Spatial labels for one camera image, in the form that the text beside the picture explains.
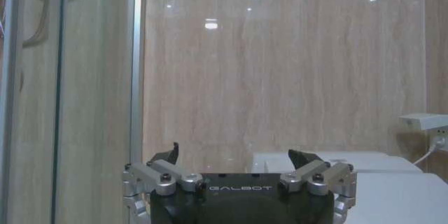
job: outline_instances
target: electrical outlet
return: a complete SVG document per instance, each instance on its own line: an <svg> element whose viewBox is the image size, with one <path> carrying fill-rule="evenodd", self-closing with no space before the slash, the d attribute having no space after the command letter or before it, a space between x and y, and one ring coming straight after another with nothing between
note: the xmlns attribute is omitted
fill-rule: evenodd
<svg viewBox="0 0 448 224"><path fill-rule="evenodd" d="M431 136L431 144L434 144L440 140L444 140L443 141L444 144L438 148L438 150L448 152L448 127L442 127L431 130L430 136Z"/></svg>

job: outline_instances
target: glass panel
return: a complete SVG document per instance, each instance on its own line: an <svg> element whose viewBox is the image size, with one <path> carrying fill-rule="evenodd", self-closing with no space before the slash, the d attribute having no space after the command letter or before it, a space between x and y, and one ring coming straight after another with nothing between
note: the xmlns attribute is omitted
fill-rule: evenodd
<svg viewBox="0 0 448 224"><path fill-rule="evenodd" d="M48 224L60 0L24 0L23 8L23 48L16 55L7 223Z"/></svg>
<svg viewBox="0 0 448 224"><path fill-rule="evenodd" d="M68 0L56 223L123 223L130 160L130 0Z"/></svg>

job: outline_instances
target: glass shower door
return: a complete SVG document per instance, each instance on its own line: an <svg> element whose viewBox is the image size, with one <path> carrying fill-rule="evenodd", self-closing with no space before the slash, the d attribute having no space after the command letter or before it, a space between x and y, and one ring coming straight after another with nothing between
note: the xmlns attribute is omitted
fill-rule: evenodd
<svg viewBox="0 0 448 224"><path fill-rule="evenodd" d="M2 223L50 223L62 0L7 0Z"/></svg>
<svg viewBox="0 0 448 224"><path fill-rule="evenodd" d="M66 0L56 223L123 223L132 0Z"/></svg>
<svg viewBox="0 0 448 224"><path fill-rule="evenodd" d="M127 218L132 6L134 0L10 0L0 223Z"/></svg>

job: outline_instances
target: beige marble wall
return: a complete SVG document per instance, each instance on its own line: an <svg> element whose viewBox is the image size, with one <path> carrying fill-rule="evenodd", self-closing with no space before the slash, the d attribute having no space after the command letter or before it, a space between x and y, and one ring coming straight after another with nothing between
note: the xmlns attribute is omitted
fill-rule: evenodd
<svg viewBox="0 0 448 224"><path fill-rule="evenodd" d="M398 121L427 105L424 0L147 0L146 22L146 159L174 141L222 172L256 151L424 151Z"/></svg>
<svg viewBox="0 0 448 224"><path fill-rule="evenodd" d="M428 111L448 113L448 0L426 0ZM430 158L430 171L448 181L448 155Z"/></svg>

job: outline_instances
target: toilet tank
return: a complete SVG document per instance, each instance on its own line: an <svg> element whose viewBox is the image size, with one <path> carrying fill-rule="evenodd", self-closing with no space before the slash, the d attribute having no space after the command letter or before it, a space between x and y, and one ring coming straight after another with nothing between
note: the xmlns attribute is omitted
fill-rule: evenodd
<svg viewBox="0 0 448 224"><path fill-rule="evenodd" d="M423 171L403 157L382 152L315 152L332 165L350 163L359 173L422 173ZM295 170L288 153L255 153L252 173L287 173Z"/></svg>

